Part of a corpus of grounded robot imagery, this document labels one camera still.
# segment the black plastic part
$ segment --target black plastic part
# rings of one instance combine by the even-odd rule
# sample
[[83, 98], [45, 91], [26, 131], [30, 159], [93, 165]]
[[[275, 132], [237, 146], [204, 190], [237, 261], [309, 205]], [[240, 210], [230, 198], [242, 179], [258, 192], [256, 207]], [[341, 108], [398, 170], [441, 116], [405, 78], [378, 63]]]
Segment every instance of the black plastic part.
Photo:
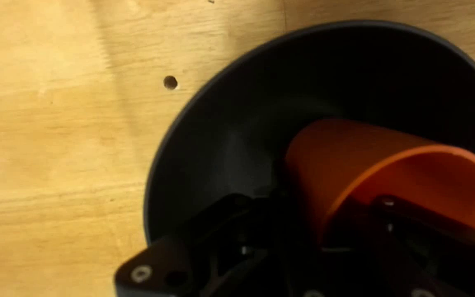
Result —
[[228, 194], [278, 190], [291, 139], [334, 116], [475, 152], [475, 63], [385, 22], [322, 25], [251, 52], [192, 99], [162, 142], [148, 184], [149, 241]]

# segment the black circular base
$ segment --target black circular base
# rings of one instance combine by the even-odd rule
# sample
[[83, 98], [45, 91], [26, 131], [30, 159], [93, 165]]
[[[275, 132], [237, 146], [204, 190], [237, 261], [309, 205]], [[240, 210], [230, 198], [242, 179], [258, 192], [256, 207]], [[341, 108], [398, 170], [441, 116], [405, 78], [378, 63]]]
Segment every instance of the black circular base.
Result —
[[286, 147], [321, 118], [475, 152], [475, 63], [428, 32], [383, 22], [316, 27], [248, 53], [192, 99], [162, 142], [148, 184], [149, 240], [228, 194], [278, 190]]

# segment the orange cup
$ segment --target orange cup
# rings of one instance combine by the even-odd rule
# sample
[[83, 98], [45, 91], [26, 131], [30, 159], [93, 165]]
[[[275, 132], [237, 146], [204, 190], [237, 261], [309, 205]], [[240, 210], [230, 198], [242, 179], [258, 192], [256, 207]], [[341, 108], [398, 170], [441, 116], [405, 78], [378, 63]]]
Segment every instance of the orange cup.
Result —
[[296, 136], [286, 165], [319, 241], [349, 197], [395, 195], [475, 228], [475, 156], [459, 147], [324, 119]]

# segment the wooden surface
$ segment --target wooden surface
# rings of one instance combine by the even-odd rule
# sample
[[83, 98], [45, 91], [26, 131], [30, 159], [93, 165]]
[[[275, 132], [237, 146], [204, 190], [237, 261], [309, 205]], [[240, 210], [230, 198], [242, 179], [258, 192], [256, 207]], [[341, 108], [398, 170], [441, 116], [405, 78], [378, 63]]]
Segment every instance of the wooden surface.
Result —
[[0, 0], [0, 296], [113, 296], [184, 104], [248, 50], [347, 19], [418, 25], [475, 58], [471, 0]]

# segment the hole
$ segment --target hole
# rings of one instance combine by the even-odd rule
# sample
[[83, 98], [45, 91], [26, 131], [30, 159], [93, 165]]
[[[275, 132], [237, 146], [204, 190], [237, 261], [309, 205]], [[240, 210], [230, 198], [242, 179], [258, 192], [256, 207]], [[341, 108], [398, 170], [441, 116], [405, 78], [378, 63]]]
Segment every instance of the hole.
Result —
[[176, 76], [167, 76], [164, 85], [167, 90], [177, 90], [179, 88], [179, 81]]
[[167, 286], [171, 288], [182, 288], [184, 284], [187, 284], [189, 281], [189, 274], [185, 271], [172, 271], [167, 276]]

